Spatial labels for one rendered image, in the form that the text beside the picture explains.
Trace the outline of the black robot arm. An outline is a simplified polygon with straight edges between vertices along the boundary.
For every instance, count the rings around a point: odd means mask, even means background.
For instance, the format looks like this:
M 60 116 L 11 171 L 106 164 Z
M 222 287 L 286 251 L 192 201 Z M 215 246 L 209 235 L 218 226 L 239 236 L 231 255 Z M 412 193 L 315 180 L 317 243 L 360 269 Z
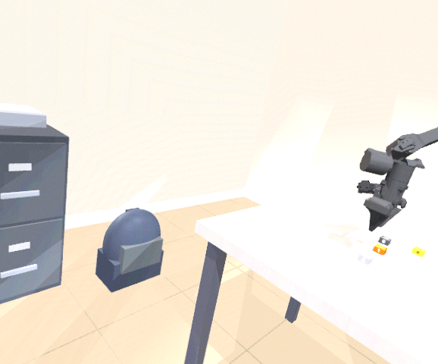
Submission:
M 426 146 L 438 143 L 438 127 L 424 133 L 401 135 L 386 147 L 386 151 L 368 148 L 360 162 L 360 170 L 409 183 L 416 168 L 425 169 L 420 158 L 409 159 L 409 155 Z M 358 183 L 358 193 L 380 194 L 383 184 L 373 184 L 369 180 Z

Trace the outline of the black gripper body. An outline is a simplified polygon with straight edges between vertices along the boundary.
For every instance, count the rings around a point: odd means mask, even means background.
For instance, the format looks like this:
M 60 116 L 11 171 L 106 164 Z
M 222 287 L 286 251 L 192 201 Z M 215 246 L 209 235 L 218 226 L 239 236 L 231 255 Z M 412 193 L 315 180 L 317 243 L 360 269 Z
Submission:
M 389 215 L 393 208 L 396 209 L 398 206 L 404 209 L 407 200 L 403 194 L 408 189 L 408 183 L 393 180 L 387 176 L 381 183 L 383 186 L 380 194 L 376 193 L 375 196 L 365 199 L 363 205 L 384 215 Z

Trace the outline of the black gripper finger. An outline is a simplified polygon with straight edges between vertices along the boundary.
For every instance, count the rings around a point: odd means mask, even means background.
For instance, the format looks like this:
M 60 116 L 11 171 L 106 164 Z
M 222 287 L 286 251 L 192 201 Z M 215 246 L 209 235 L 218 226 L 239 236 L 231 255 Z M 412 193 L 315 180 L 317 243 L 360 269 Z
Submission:
M 402 210 L 397 208 L 391 211 L 390 216 L 379 226 L 379 228 L 382 228 L 385 224 L 387 224 L 392 218 L 397 216 Z
M 390 215 L 381 214 L 379 211 L 375 211 L 368 207 L 366 207 L 366 209 L 368 209 L 370 213 L 369 225 L 368 225 L 368 231 L 370 232 L 375 231 L 390 216 Z

